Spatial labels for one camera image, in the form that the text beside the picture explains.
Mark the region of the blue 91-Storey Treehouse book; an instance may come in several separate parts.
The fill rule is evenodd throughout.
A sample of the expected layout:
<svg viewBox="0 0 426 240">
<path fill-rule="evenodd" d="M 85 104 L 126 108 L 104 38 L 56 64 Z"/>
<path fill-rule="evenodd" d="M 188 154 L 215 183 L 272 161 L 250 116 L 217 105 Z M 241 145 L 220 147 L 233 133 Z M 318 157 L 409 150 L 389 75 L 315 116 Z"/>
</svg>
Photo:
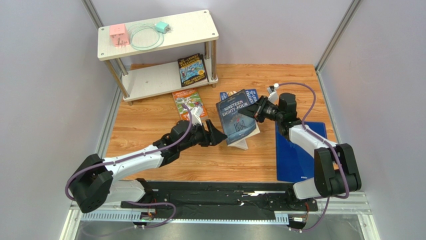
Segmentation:
<svg viewBox="0 0 426 240">
<path fill-rule="evenodd" d="M 256 89 L 245 89 L 244 91 L 245 91 L 245 94 L 248 98 L 248 102 L 250 104 L 254 104 L 259 99 Z M 237 91 L 234 91 L 234 90 L 233 91 L 227 91 L 227 92 L 220 92 L 219 97 L 220 97 L 220 100 L 222 101 L 222 100 L 224 100 L 224 99 L 228 98 L 229 96 L 236 94 L 236 93 L 237 93 Z"/>
</svg>

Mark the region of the Nineteen Eighty-Four book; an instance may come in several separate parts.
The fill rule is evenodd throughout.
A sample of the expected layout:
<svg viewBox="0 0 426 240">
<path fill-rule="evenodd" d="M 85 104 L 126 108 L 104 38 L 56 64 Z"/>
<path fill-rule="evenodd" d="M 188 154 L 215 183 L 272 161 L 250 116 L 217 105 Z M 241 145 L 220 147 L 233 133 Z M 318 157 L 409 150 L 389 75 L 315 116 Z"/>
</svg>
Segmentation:
<svg viewBox="0 0 426 240">
<path fill-rule="evenodd" d="M 216 103 L 223 132 L 227 135 L 227 146 L 248 150 L 246 139 L 260 133 L 254 119 L 238 113 L 239 109 L 250 105 L 245 89 Z"/>
</svg>

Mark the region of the orange 78-Storey Treehouse book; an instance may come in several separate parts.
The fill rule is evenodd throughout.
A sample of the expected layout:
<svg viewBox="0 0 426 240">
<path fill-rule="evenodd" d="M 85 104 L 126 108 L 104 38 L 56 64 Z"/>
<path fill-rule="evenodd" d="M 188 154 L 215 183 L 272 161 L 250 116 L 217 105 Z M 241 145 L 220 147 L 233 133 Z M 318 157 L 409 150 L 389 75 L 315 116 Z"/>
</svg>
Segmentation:
<svg viewBox="0 0 426 240">
<path fill-rule="evenodd" d="M 200 119 L 203 121 L 208 119 L 209 115 L 207 113 L 207 109 L 197 89 L 190 88 L 181 91 L 175 91 L 172 93 L 172 96 L 175 101 L 177 111 L 182 120 L 189 120 L 188 111 L 183 107 L 183 105 L 186 105 L 190 110 L 195 107 L 201 107 L 202 113 L 200 114 Z"/>
</svg>

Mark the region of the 169-Storey Treehouse book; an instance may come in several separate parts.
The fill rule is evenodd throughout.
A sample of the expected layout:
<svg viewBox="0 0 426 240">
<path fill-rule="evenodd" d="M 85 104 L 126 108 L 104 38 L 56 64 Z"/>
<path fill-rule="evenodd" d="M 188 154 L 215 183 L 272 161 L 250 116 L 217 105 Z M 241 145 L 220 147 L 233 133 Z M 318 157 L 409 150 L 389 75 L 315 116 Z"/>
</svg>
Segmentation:
<svg viewBox="0 0 426 240">
<path fill-rule="evenodd" d="M 208 79 L 204 56 L 200 53 L 177 60 L 181 87 L 187 87 Z"/>
</svg>

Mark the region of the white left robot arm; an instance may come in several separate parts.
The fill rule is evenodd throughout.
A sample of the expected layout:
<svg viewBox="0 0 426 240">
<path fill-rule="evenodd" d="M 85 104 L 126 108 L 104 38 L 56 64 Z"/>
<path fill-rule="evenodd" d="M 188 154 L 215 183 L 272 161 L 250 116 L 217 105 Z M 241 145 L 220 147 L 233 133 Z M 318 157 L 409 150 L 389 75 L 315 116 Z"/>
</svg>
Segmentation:
<svg viewBox="0 0 426 240">
<path fill-rule="evenodd" d="M 139 181 L 126 177 L 166 166 L 188 148 L 216 146 L 226 139 L 227 135 L 209 119 L 205 123 L 180 120 L 144 149 L 117 157 L 89 155 L 67 180 L 65 195 L 77 203 L 82 213 L 93 212 L 105 203 L 138 202 L 147 190 Z"/>
</svg>

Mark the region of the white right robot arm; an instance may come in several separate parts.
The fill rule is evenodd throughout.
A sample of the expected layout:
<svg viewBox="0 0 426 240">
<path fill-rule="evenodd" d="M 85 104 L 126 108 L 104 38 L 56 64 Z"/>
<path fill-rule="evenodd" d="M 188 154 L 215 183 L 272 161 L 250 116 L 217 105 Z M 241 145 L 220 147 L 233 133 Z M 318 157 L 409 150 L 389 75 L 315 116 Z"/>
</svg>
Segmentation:
<svg viewBox="0 0 426 240">
<path fill-rule="evenodd" d="M 297 199 L 343 199 L 350 192 L 361 189 L 362 180 L 352 146 L 348 143 L 337 144 L 314 132 L 298 117 L 294 94 L 280 94 L 278 104 L 261 96 L 255 103 L 238 110 L 238 113 L 258 123 L 266 119 L 274 121 L 281 136 L 313 157 L 313 177 L 293 184 L 292 191 Z"/>
</svg>

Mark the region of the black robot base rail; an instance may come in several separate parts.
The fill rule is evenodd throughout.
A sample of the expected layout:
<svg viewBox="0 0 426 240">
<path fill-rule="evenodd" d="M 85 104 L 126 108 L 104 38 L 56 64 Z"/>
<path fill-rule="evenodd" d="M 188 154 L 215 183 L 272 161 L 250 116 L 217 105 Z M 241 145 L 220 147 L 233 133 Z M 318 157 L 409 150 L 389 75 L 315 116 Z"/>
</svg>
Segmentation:
<svg viewBox="0 0 426 240">
<path fill-rule="evenodd" d="M 154 216 L 175 220 L 275 220 L 275 213 L 319 210 L 312 198 L 299 200 L 291 183 L 283 182 L 196 182 L 145 181 L 138 179 L 147 193 L 140 203 L 171 203 L 152 206 Z"/>
</svg>

